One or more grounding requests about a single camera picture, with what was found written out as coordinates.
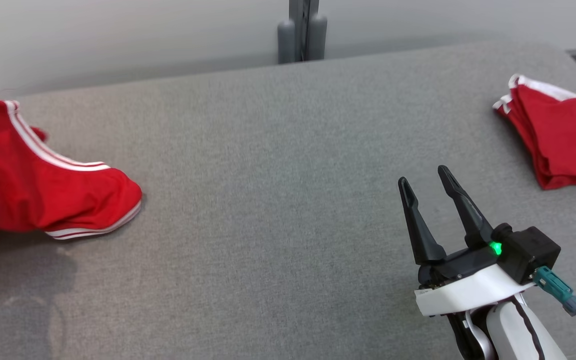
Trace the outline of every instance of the gray tablecloth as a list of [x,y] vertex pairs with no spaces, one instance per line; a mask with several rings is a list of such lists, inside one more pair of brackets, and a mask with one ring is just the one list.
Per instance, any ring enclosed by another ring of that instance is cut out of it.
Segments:
[[[116,232],[0,235],[0,359],[457,359],[419,313],[397,189],[464,248],[448,166],[493,226],[537,226],[576,293],[576,187],[542,191],[492,104],[513,73],[576,92],[576,64],[494,42],[21,98],[28,123],[145,193]],[[576,317],[526,292],[565,354]]]

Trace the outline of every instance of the green light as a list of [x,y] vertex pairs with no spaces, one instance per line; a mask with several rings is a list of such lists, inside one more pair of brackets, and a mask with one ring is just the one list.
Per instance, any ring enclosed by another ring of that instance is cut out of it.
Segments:
[[495,254],[501,255],[501,243],[498,243],[496,241],[490,241],[488,246],[490,246],[490,248],[494,250]]

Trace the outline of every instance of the cable connector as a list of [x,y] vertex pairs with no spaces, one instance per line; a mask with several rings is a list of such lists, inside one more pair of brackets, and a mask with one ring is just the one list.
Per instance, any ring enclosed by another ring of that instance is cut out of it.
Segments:
[[572,294],[572,287],[563,282],[548,266],[537,268],[532,274],[532,281],[557,299],[571,317],[576,315],[576,296]]

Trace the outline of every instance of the red cloth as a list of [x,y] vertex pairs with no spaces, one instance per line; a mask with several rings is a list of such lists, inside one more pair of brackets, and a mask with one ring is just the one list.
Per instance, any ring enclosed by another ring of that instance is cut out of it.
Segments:
[[37,130],[18,102],[0,100],[0,230],[73,239],[109,233],[139,212],[142,191],[125,173],[59,155]]
[[576,93],[515,74],[494,109],[517,129],[542,188],[576,185]]

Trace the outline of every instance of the gray cylinder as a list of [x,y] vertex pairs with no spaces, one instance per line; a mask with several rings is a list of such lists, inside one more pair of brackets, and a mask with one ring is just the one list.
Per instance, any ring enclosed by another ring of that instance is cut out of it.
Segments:
[[326,28],[328,19],[322,14],[314,14],[308,24],[307,60],[322,60],[326,50]]
[[295,62],[295,22],[286,20],[277,26],[278,62]]

